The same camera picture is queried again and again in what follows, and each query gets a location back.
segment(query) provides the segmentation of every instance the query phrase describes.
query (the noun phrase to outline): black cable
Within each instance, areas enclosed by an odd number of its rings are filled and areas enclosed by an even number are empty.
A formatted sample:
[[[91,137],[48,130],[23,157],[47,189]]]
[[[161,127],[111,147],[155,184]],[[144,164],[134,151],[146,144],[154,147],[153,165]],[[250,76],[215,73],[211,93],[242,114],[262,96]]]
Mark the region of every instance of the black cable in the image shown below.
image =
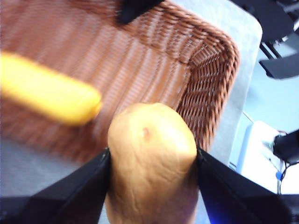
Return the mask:
[[[280,194],[281,194],[281,184],[282,184],[282,181],[283,181],[283,179],[284,179],[284,177],[285,177],[285,174],[286,174],[287,169],[288,169],[289,167],[294,166],[294,165],[297,165],[297,164],[299,164],[299,161],[294,162],[294,163],[291,163],[291,164],[289,164],[289,165],[287,166],[287,165],[286,165],[286,162],[285,162],[285,170],[282,172],[282,174],[281,174],[281,178],[280,178],[280,186],[279,186],[279,193],[280,193]]]

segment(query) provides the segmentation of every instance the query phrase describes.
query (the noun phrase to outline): woven basket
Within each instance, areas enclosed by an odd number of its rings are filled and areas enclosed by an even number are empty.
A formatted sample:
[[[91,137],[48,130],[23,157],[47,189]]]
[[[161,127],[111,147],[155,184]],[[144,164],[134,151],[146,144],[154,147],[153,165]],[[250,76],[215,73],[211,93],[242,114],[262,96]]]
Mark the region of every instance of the woven basket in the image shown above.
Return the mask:
[[[107,146],[113,116],[135,102],[177,110],[205,150],[239,63],[232,40],[166,0],[128,25],[118,0],[2,0],[1,49],[90,83],[104,107],[80,128],[1,99],[1,137],[84,162]]]

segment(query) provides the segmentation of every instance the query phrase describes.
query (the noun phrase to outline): bread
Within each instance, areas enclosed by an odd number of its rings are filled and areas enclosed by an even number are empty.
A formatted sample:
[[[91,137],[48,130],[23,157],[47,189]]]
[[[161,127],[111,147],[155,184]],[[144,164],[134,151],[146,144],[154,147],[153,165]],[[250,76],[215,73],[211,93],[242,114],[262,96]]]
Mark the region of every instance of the bread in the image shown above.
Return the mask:
[[[187,124],[160,103],[135,104],[108,131],[110,224],[194,223],[196,144]]]

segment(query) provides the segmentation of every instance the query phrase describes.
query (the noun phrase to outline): table surface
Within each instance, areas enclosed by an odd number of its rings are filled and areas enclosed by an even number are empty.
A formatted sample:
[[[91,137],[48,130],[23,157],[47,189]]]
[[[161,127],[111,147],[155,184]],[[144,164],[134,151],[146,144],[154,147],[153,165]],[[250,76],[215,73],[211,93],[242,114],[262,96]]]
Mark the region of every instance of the table surface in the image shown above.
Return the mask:
[[[228,164],[235,132],[243,110],[262,30],[259,23],[248,13],[228,0],[174,0],[199,17],[221,28],[236,42],[241,54],[241,65],[230,98],[222,114],[211,154]],[[78,166],[58,158],[36,155],[13,142],[1,141],[1,194],[23,196],[34,194],[71,173]],[[197,224],[209,220],[202,199],[199,199]],[[107,224],[105,215],[101,224]]]

